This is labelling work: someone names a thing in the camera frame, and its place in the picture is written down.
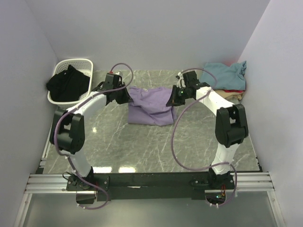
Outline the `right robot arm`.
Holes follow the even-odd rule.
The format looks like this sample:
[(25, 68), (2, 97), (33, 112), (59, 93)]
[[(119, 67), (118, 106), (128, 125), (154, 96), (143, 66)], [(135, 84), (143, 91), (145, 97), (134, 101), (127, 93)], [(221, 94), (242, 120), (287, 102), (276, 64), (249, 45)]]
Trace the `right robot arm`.
[(210, 166), (189, 168), (181, 164), (173, 148), (174, 127), (171, 136), (171, 151), (176, 162), (186, 170), (204, 171), (209, 169), (214, 173), (208, 176), (208, 184), (218, 189), (224, 184), (224, 174), (232, 167), (232, 161), (239, 145), (249, 135), (245, 108), (241, 104), (233, 104), (217, 94), (209, 84), (199, 82), (195, 69), (179, 72), (178, 82), (173, 86), (166, 106), (181, 106), (187, 99), (206, 106), (215, 116), (215, 137), (218, 141), (217, 151)]

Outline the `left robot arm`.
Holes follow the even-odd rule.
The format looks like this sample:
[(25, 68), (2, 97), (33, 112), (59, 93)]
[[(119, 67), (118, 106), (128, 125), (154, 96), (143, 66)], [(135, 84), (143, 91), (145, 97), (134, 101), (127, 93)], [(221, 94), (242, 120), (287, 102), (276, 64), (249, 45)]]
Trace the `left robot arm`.
[(68, 109), (58, 108), (53, 116), (50, 143), (57, 153), (68, 159), (78, 185), (89, 190), (95, 184), (93, 167), (89, 165), (83, 151), (85, 143), (85, 121), (95, 111), (116, 101), (117, 104), (132, 102), (121, 73), (109, 72), (87, 98)]

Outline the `purple t shirt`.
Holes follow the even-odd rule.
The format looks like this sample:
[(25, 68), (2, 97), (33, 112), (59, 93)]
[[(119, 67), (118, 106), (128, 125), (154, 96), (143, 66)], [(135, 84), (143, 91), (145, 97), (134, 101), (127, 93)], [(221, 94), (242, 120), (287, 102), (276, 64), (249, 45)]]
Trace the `purple t shirt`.
[(172, 125), (177, 114), (172, 106), (166, 106), (172, 89), (166, 87), (143, 89), (131, 87), (128, 104), (128, 123), (166, 126)]

